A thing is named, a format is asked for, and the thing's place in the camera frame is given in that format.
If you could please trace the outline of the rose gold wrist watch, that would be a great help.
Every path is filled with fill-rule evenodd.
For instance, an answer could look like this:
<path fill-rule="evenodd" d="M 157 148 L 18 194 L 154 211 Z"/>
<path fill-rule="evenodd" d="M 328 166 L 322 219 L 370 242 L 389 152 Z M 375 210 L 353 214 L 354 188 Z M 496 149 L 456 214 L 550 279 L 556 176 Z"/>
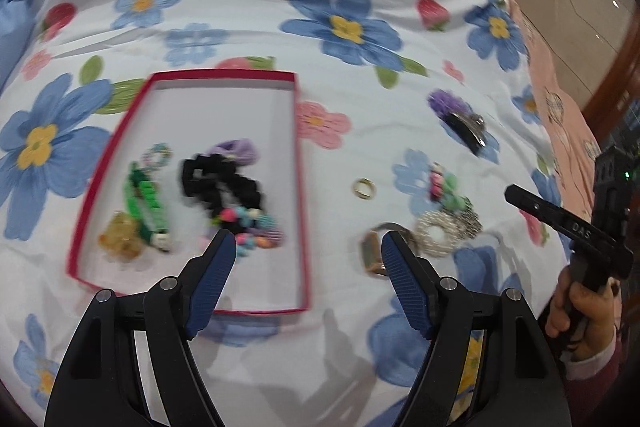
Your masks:
<path fill-rule="evenodd" d="M 385 277 L 386 275 L 382 259 L 382 238 L 387 232 L 397 232 L 414 253 L 419 251 L 412 232 L 402 225 L 383 222 L 370 229 L 361 237 L 359 249 L 364 271 L 375 277 Z"/>

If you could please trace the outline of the red jewelry box tray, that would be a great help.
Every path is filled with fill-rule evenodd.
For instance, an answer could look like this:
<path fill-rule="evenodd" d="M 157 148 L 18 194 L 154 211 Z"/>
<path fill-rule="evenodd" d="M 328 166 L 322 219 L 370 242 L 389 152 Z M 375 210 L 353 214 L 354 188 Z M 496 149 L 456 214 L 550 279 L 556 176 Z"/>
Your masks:
<path fill-rule="evenodd" d="M 309 306 L 297 82 L 268 69 L 152 75 L 105 147 L 66 271 L 91 288 L 144 291 L 231 236 L 235 265 L 218 311 Z"/>

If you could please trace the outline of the pink patterned blanket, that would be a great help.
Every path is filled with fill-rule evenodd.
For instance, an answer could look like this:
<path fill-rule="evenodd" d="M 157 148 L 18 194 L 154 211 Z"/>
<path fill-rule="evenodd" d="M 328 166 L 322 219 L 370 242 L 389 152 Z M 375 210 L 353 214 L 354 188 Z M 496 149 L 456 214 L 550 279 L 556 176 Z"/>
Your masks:
<path fill-rule="evenodd" d="M 534 100 L 551 142 L 563 206 L 588 220 L 594 204 L 593 182 L 600 146 L 578 104 L 561 89 L 548 44 L 515 0 L 506 0 L 506 5 L 525 38 Z"/>

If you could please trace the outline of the amber yellow hair clip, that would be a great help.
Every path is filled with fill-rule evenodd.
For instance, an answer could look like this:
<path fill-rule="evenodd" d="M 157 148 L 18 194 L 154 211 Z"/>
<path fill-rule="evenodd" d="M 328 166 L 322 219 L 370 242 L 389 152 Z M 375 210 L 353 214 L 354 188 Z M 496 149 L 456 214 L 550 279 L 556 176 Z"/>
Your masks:
<path fill-rule="evenodd" d="M 119 211 L 98 237 L 99 246 L 110 256 L 131 261 L 142 253 L 143 242 L 139 235 L 139 221 Z"/>

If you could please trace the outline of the black rhinestone hair claw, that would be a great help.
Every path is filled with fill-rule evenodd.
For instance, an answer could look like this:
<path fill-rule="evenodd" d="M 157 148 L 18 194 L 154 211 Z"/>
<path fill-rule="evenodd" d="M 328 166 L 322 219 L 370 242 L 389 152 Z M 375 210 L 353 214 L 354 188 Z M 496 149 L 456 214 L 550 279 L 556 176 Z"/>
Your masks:
<path fill-rule="evenodd" d="M 486 146 L 485 121 L 482 116 L 475 113 L 451 112 L 445 116 L 444 123 L 454 130 L 474 155 L 478 155 Z"/>

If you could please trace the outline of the floral white bed sheet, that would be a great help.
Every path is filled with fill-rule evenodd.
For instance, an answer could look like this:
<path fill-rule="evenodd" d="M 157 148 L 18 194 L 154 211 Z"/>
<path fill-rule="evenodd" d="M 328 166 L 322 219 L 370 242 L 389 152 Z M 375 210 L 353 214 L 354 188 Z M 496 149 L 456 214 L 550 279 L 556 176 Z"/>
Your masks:
<path fill-rule="evenodd" d="M 38 17 L 68 2 L 54 37 L 33 35 L 1 95 L 26 117 L 47 85 L 80 85 L 101 59 L 113 82 L 158 70 L 271 60 L 298 77 L 309 120 L 303 163 L 311 308 L 298 317 L 217 317 L 195 343 L 232 426 L 388 426 L 425 349 L 390 283 L 357 265 L 369 225 L 405 225 L 427 206 L 438 162 L 471 199 L 483 233 L 437 262 L 448 275 L 521 283 L 535 311 L 565 265 L 561 239 L 535 239 L 502 196 L 512 183 L 560 195 L 537 113 L 529 53 L 506 0 L 23 0 Z M 485 121 L 474 155 L 428 106 L 437 89 Z"/>

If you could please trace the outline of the purple lace scrunchie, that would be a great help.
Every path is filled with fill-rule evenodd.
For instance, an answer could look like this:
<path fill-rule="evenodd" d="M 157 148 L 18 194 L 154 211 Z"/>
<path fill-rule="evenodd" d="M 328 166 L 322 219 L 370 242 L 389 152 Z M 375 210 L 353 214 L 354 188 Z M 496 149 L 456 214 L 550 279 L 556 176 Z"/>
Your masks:
<path fill-rule="evenodd" d="M 447 90 L 437 89 L 432 91 L 426 101 L 440 120 L 444 120 L 452 113 L 470 115 L 473 112 L 471 106 L 463 98 Z"/>

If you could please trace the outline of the black velvet scrunchie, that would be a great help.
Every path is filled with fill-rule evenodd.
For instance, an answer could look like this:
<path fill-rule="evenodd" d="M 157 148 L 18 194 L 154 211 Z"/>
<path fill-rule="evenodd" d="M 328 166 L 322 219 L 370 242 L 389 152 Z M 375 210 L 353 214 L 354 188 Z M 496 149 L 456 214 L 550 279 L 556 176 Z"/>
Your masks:
<path fill-rule="evenodd" d="M 242 176 L 236 162 L 220 154 L 183 159 L 180 184 L 183 195 L 202 202 L 212 218 L 226 208 L 224 195 L 247 210 L 262 210 L 259 184 Z"/>

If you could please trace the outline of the blue floral pillow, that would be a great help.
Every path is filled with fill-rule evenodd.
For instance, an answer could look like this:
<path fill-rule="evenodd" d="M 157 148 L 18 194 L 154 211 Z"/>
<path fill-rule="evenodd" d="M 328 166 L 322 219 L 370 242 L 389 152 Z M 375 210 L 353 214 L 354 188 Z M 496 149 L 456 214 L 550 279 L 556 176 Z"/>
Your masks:
<path fill-rule="evenodd" d="M 23 0 L 1 0 L 0 88 L 4 89 L 13 69 L 28 47 L 35 27 L 34 13 Z"/>

